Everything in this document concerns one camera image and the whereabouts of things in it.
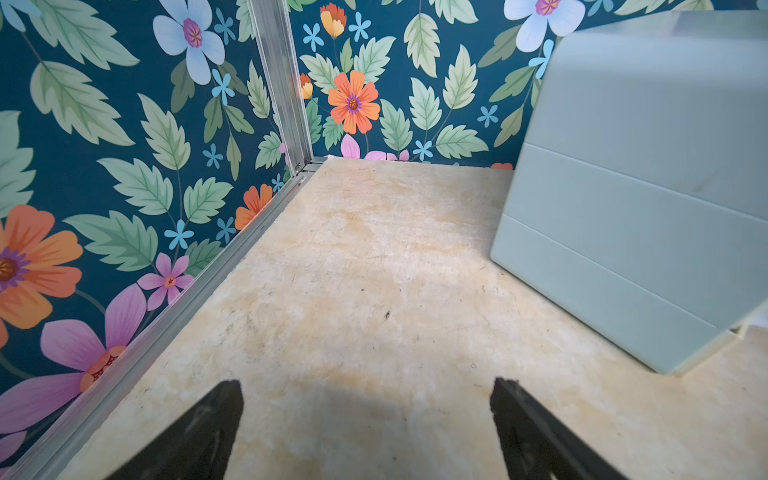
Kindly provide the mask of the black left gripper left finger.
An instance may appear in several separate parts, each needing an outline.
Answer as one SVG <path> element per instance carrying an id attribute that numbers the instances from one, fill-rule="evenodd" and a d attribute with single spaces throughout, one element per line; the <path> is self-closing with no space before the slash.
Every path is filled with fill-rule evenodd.
<path id="1" fill-rule="evenodd" d="M 222 479 L 244 409 L 241 383 L 217 384 L 111 479 Z"/>

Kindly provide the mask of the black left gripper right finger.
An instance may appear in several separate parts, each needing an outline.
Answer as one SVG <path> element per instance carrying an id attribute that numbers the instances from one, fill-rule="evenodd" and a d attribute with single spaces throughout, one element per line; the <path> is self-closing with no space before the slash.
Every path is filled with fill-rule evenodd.
<path id="1" fill-rule="evenodd" d="M 527 392 L 498 377 L 490 410 L 511 479 L 622 479 L 624 475 Z"/>

